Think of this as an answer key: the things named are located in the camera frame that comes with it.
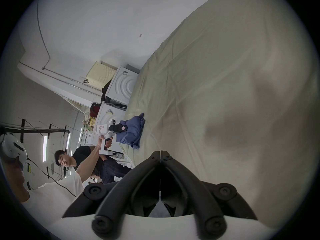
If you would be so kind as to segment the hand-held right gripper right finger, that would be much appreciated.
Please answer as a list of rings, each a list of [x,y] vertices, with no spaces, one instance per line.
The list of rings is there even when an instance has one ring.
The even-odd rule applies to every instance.
[[[220,238],[224,216],[257,221],[248,203],[228,183],[201,181],[168,152],[160,151],[160,199],[171,217],[194,215],[200,238]]]

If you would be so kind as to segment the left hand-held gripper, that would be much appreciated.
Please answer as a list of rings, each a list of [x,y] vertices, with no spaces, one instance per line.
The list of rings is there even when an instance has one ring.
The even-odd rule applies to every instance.
[[[113,151],[109,151],[106,142],[111,141],[116,134],[127,131],[128,127],[122,124],[116,124],[115,119],[110,119],[107,123],[97,126],[96,134],[100,142],[100,155],[111,156]]]

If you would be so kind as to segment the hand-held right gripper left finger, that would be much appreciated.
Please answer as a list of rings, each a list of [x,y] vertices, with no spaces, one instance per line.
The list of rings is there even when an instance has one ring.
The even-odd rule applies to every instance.
[[[160,151],[127,173],[120,181],[85,187],[62,218],[94,214],[91,229],[101,239],[116,239],[125,214],[148,217],[159,200]]]

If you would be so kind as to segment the person's left hand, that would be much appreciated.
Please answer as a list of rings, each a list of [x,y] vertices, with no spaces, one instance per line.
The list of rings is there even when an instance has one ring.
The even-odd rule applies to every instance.
[[[107,150],[112,146],[113,137],[105,138],[104,135],[98,137],[98,150]]]

